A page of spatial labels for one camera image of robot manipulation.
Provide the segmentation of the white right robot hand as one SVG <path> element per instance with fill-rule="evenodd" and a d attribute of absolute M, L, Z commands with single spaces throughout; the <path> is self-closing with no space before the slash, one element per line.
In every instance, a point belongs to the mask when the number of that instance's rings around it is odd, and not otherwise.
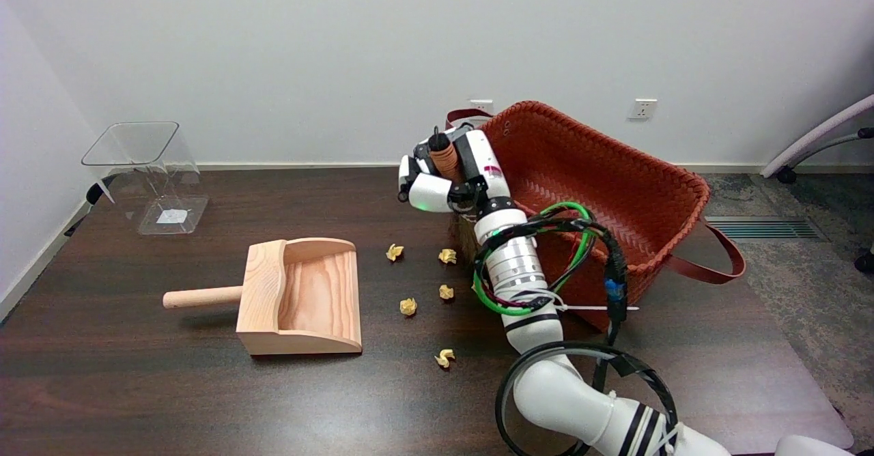
<path fill-rule="evenodd" d="M 425 212 L 481 217 L 515 205 L 489 139 L 472 124 L 434 130 L 404 156 L 397 176 L 397 200 Z"/>

